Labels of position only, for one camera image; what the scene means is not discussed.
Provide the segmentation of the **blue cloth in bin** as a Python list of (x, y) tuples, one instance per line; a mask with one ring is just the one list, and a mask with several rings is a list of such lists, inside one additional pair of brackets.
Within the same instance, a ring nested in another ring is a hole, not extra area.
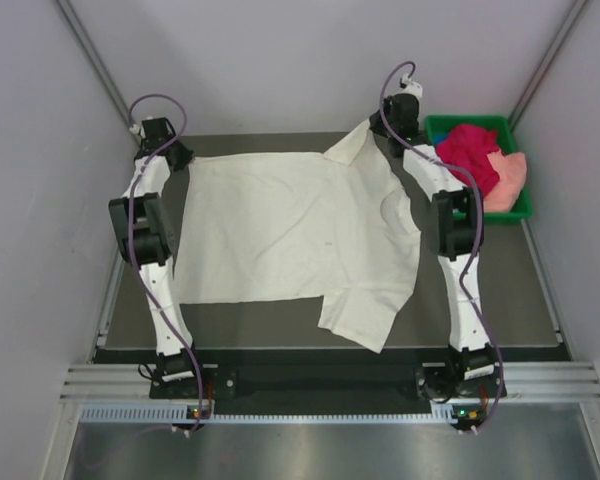
[(442, 142), (444, 142), (448, 137), (449, 137), (450, 133), (449, 132), (438, 132), (435, 133), (432, 137), (432, 144), (434, 146), (437, 146), (439, 144), (441, 144)]

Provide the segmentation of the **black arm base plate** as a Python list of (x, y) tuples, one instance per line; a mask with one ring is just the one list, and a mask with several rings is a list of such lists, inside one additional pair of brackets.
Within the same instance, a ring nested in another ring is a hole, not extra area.
[(261, 392), (321, 392), (392, 390), (416, 395), (423, 389), (447, 396), (460, 380), (442, 366), (421, 365), (220, 365), (205, 367), (202, 382), (194, 378), (158, 382), (149, 396), (160, 400), (232, 400)]

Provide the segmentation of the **magenta t shirt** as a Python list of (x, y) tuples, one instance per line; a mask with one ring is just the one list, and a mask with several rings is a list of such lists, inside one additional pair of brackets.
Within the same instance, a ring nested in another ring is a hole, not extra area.
[(462, 169), (453, 170), (453, 175), (470, 186), (469, 173), (481, 193), (488, 195), (500, 180), (499, 174), (488, 158), (500, 151), (498, 132), (471, 124), (455, 126), (447, 137), (435, 147), (438, 157), (447, 165)]

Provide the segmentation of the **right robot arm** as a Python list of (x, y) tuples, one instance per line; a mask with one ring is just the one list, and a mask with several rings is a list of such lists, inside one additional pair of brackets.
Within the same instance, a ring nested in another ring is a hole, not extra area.
[(403, 91), (380, 100), (371, 130), (389, 142), (391, 155), (429, 199), (427, 243), (437, 256), (449, 301), (449, 357), (441, 373), (426, 373), (423, 390), (436, 396), (467, 396), (495, 373), (497, 356), (484, 326), (478, 285), (479, 250), (484, 239), (482, 195), (464, 184), (458, 169), (445, 164), (429, 145), (414, 146), (419, 133), (419, 99)]

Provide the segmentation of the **white t shirt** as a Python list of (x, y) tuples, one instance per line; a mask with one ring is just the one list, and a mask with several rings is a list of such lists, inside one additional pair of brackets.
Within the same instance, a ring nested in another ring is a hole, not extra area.
[(325, 152), (199, 158), (175, 295), (183, 304), (319, 297), (321, 328), (380, 352), (414, 292), (420, 241), (368, 123)]

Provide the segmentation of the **peach t shirt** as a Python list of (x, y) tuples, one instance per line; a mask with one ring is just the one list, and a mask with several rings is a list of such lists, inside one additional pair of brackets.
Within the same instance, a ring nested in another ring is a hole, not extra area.
[(522, 152), (504, 155), (498, 151), (488, 154), (487, 158), (499, 180), (484, 199), (485, 212), (507, 213), (513, 208), (526, 183), (526, 156)]

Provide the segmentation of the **green plastic bin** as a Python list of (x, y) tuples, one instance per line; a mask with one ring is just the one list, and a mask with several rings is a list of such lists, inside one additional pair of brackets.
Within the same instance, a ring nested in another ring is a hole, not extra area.
[[(498, 145), (504, 155), (522, 152), (517, 145), (507, 119), (498, 115), (429, 115), (425, 119), (425, 130), (432, 142), (438, 132), (449, 132), (459, 124), (471, 124), (498, 132)], [(486, 221), (492, 224), (512, 224), (530, 217), (532, 205), (524, 185), (513, 208), (507, 213), (486, 213)]]

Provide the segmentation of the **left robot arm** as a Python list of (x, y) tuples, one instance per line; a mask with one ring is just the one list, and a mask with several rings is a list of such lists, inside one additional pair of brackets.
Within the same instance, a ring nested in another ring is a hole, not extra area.
[(134, 173), (121, 197), (108, 204), (122, 259), (144, 291), (156, 335), (156, 366), (147, 371), (156, 386), (172, 382), (185, 396), (206, 387), (207, 374), (197, 363), (174, 286), (176, 242), (162, 203), (171, 174), (188, 166), (193, 151), (178, 138), (165, 117), (147, 118), (132, 127), (140, 136)]

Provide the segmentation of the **aluminium frame rail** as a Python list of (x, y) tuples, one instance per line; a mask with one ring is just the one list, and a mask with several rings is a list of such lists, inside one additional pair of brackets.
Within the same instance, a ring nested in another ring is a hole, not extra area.
[[(600, 381), (587, 362), (508, 362), (504, 366), (505, 402), (600, 402)], [(132, 365), (76, 365), (69, 368), (60, 398), (64, 401), (140, 401), (150, 384)]]

